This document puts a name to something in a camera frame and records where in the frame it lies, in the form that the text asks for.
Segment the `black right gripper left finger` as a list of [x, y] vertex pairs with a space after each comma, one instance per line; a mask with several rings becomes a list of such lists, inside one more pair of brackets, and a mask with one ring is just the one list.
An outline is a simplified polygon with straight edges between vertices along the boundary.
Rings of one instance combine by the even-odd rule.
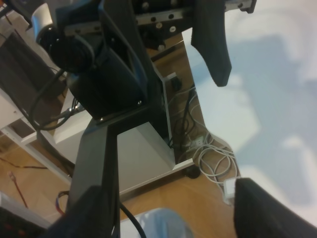
[[202, 56], [216, 86], [226, 86], [232, 66], [225, 35], [225, 1], [195, 2], [191, 45]]

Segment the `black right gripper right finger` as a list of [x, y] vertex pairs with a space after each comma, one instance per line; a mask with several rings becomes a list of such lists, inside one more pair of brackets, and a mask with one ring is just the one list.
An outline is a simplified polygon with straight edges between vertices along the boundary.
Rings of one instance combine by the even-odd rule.
[[315, 238], [317, 228], [250, 178], [235, 182], [234, 228], [238, 238]]

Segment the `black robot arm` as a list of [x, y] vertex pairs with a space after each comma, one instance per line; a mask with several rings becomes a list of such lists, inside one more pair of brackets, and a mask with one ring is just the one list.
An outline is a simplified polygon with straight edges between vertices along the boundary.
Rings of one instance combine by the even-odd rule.
[[317, 235], [317, 3], [314, 0], [79, 0], [48, 21], [49, 55], [92, 116], [79, 146], [69, 210], [46, 238], [118, 238], [118, 137], [168, 123], [164, 82], [145, 34], [185, 33], [207, 130], [233, 151], [241, 238]]

